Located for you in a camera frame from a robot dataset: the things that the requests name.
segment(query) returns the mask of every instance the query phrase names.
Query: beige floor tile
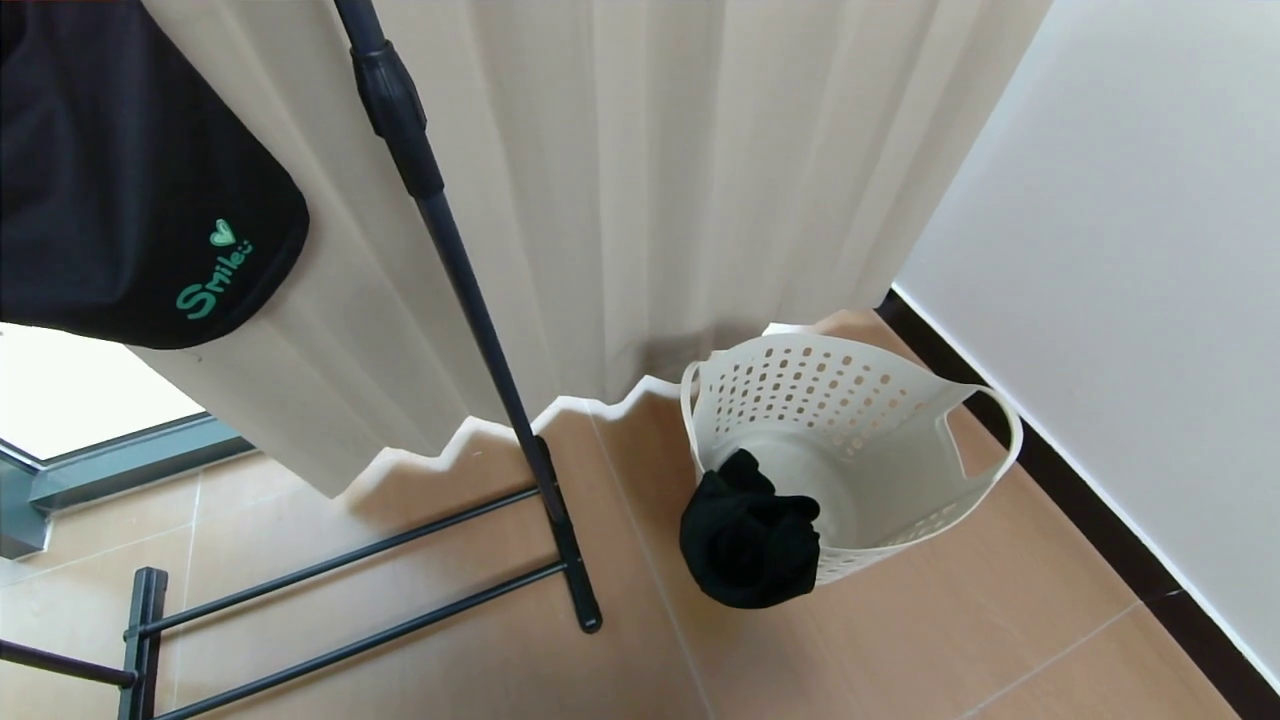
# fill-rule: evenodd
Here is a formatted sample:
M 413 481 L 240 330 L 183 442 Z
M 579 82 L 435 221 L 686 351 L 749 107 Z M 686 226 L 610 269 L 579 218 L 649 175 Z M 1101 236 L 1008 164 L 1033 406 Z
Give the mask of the beige floor tile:
M 47 550 L 0 568 L 0 585 L 189 525 L 197 483 L 191 473 L 54 515 Z
M 178 528 L 0 588 L 0 637 L 120 667 L 134 570 L 147 565 L 166 570 L 168 607 L 179 607 L 189 550 L 191 528 Z M 173 656 L 161 652 L 161 711 L 173 697 Z M 118 702 L 119 691 L 109 685 L 0 662 L 5 720 L 115 717 Z
M 1146 607 L 1135 607 L 973 720 L 1238 717 Z
M 604 610 L 577 629 L 564 582 L 548 578 L 220 717 L 703 717 L 657 583 L 588 418 L 545 437 Z M 518 451 L 474 437 L 448 473 L 406 468 L 337 501 L 289 493 L 197 524 L 197 603 L 527 483 Z M 545 515 L 525 501 L 333 577 L 191 626 L 179 697 L 192 702 L 352 642 L 548 561 Z
M 878 320 L 838 329 L 905 352 Z M 726 609 L 677 544 L 695 478 L 676 402 L 598 425 L 719 717 L 950 720 L 1135 602 L 1018 469 L 934 541 L 769 610 Z M 966 413 L 952 425 L 969 462 L 998 457 Z
M 205 468 L 200 478 L 196 515 L 205 519 L 234 512 L 247 505 L 296 491 L 316 493 L 284 465 L 261 452 L 252 452 Z

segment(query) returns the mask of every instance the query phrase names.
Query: beige curtain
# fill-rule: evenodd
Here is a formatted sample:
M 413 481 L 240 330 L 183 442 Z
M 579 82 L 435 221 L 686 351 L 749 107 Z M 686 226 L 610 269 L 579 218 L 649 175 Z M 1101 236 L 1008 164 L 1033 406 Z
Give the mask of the beige curtain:
M 887 291 L 1048 0 L 383 0 L 531 415 Z M 301 186 L 269 306 L 138 355 L 328 495 L 503 420 L 324 1 L 151 0 Z

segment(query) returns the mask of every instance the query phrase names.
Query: black cloth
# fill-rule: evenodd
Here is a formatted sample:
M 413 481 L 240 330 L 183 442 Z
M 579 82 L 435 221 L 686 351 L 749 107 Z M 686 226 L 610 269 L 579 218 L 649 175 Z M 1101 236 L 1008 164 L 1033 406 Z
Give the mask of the black cloth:
M 755 457 L 739 450 L 703 475 L 680 519 L 680 551 L 712 598 L 771 607 L 813 591 L 818 511 L 812 497 L 777 496 Z
M 138 0 L 0 3 L 0 319 L 170 350 L 302 251 L 306 201 Z

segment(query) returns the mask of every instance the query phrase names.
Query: black baseboard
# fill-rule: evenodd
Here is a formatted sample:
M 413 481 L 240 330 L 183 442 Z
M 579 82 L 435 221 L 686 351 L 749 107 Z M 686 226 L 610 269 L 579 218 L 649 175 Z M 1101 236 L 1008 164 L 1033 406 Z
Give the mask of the black baseboard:
M 910 348 L 938 375 L 955 382 L 989 386 L 896 292 L 876 310 Z M 996 402 L 975 395 L 965 406 L 1001 442 L 1009 429 Z M 1244 720 L 1280 719 L 1280 694 L 1266 682 L 1216 623 L 1204 612 L 1146 544 L 1089 488 L 1075 470 L 1023 423 L 1018 461 L 1075 524 L 1116 574 L 1199 666 L 1226 702 Z

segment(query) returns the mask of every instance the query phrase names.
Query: clothes rack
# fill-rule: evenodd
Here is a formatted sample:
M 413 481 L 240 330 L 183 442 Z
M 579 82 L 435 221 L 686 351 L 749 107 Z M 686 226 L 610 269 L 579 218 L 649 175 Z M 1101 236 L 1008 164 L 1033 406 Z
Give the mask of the clothes rack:
M 489 374 L 498 389 L 516 439 L 534 475 L 534 484 L 503 497 L 475 505 L 447 518 L 390 538 L 353 550 L 324 562 L 289 573 L 274 580 L 243 589 L 227 597 L 164 615 L 164 598 L 169 575 L 156 568 L 141 568 L 133 577 L 133 598 L 128 625 L 124 630 L 124 666 L 108 667 L 72 657 L 54 655 L 22 644 L 0 641 L 0 660 L 28 665 L 41 670 L 72 675 L 91 682 L 120 688 L 119 720 L 183 720 L 241 701 L 276 685 L 288 683 L 323 667 L 328 667 L 365 651 L 383 646 L 410 633 L 421 630 L 460 612 L 483 605 L 497 597 L 535 583 L 543 578 L 563 574 L 568 583 L 570 600 L 582 632 L 600 629 L 602 616 L 591 582 L 582 562 L 577 537 L 570 519 L 568 507 L 556 480 L 550 450 L 543 438 L 534 434 L 529 416 L 520 400 L 516 382 L 507 365 L 476 281 L 466 247 L 453 220 L 444 196 L 444 181 L 426 136 L 426 115 L 413 81 L 383 35 L 381 24 L 371 0 L 334 0 L 343 29 L 351 44 L 351 58 L 356 86 L 374 132 L 387 142 L 392 159 L 399 170 L 404 188 L 417 205 L 428 233 L 431 236 L 440 261 L 466 315 Z M 265 678 L 218 693 L 184 707 L 155 715 L 156 675 L 160 661 L 161 639 L 165 630 L 193 620 L 250 602 L 268 593 L 301 583 L 316 575 L 364 560 L 372 555 L 399 547 L 431 533 L 472 520 L 515 502 L 539 497 L 547 510 L 547 519 L 556 541 L 557 559 L 541 568 L 506 579 L 468 597 L 420 615 L 399 625 L 388 628 L 361 641 L 312 657 Z

